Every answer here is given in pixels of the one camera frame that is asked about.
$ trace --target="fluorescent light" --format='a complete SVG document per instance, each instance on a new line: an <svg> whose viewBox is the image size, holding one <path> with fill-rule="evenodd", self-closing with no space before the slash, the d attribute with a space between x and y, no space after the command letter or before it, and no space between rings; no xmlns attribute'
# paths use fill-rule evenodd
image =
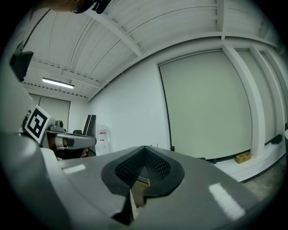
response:
<svg viewBox="0 0 288 230"><path fill-rule="evenodd" d="M48 79L48 78L45 78L45 77L42 78L42 81L46 82L46 83L49 83L49 84L55 84L55 85L59 85L59 86L67 87L67 88L74 88L74 85L72 85L72 84L64 83L64 82L61 82L61 81L55 81L55 80Z"/></svg>

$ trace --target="gray surface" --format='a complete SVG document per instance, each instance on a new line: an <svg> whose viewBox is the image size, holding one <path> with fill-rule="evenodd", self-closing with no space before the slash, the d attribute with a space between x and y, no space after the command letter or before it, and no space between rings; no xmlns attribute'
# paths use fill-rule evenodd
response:
<svg viewBox="0 0 288 230"><path fill-rule="evenodd" d="M68 146L68 147L64 147L64 148L60 147L58 149L81 149L81 148L86 148L86 147L89 148L91 146L96 145L96 138L95 137L89 137L89 136L85 136L85 135L72 134L72 133L58 133L57 137L74 140L73 146Z"/></svg>
<svg viewBox="0 0 288 230"><path fill-rule="evenodd" d="M286 172L286 157L283 157L274 167L255 179L244 183L259 201L276 193L284 182Z"/></svg>
<svg viewBox="0 0 288 230"><path fill-rule="evenodd" d="M41 151L48 172L47 177L51 181L57 196L67 211L70 218L71 229L93 230L97 228L108 230L112 228L122 229L125 227L123 224L111 220L106 213L103 213L98 206L95 206L94 203L91 202L93 199L88 199L86 196L87 188L76 187L76 185L81 184L83 178L77 181L76 184L71 183L64 171L60 168L59 162L56 160L53 152L46 148L42 148ZM89 183L93 185L94 181L94 179L89 180ZM102 188L104 187L98 186L96 188L95 198L103 191ZM88 191L94 191L92 189L95 189L95 187L89 188Z"/></svg>
<svg viewBox="0 0 288 230"><path fill-rule="evenodd" d="M0 165L15 196L33 217L48 229L72 229L69 214L65 212L47 177L47 169L36 141L18 134L0 133ZM15 209L13 214L19 217L23 209L18 205L14 206L18 204L15 200L6 201L3 207Z"/></svg>
<svg viewBox="0 0 288 230"><path fill-rule="evenodd" d="M181 229L216 229L231 223L208 190L209 185L219 182L245 210L257 204L257 199L241 183L212 164L168 150L154 149L180 162L185 177L170 195L148 199L131 228L175 229L181 226ZM59 164L63 169L85 165L85 170L68 174L67 178L85 200L111 217L122 209L124 197L109 191L101 179L101 170L106 163L126 153L119 151L86 159L63 160Z"/></svg>

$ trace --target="ceiling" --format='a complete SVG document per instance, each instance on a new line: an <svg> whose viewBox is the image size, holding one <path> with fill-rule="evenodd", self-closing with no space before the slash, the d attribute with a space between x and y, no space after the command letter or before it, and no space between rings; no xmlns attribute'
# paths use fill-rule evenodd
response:
<svg viewBox="0 0 288 230"><path fill-rule="evenodd" d="M34 13L30 33L47 9ZM24 51L34 52L23 86L90 100L137 61L203 37L245 37L277 46L264 14L247 0L112 0L103 14L50 11ZM75 85L63 88L42 77Z"/></svg>

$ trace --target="white pillar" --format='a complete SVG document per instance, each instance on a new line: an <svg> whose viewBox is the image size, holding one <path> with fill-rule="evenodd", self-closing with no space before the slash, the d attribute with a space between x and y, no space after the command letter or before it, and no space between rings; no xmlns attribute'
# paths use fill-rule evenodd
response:
<svg viewBox="0 0 288 230"><path fill-rule="evenodd" d="M267 64L266 60L263 58L262 54L254 47L252 46L250 48L250 52L252 56L256 59L258 62L260 68L263 70L266 79L268 81L268 84L271 88L273 100L274 100L274 106L275 106L275 114L276 114L276 134L281 134L284 138L284 132L285 132L285 101L282 94L281 85L277 79L277 76L273 74L270 66Z"/></svg>
<svg viewBox="0 0 288 230"><path fill-rule="evenodd" d="M247 65L229 44L223 44L222 50L239 74L249 101L252 119L252 157L261 157L265 146L265 119L264 109L258 87Z"/></svg>
<svg viewBox="0 0 288 230"><path fill-rule="evenodd" d="M226 0L217 0L217 28L222 32L221 39L225 39L228 6Z"/></svg>
<svg viewBox="0 0 288 230"><path fill-rule="evenodd" d="M285 64L283 61L275 54L275 51L271 51L270 49L265 49L264 53L270 62L272 68L274 69L278 81L280 82L282 93L285 99L286 105L286 114L288 115L288 72L285 69Z"/></svg>

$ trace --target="floor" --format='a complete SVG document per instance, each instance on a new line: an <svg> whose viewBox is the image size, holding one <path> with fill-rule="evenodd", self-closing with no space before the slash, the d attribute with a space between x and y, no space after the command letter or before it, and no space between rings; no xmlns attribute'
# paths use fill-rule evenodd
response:
<svg viewBox="0 0 288 230"><path fill-rule="evenodd" d="M274 167L255 179L244 183L258 199L262 201L269 194L276 192L282 185L286 172L286 156Z"/></svg>

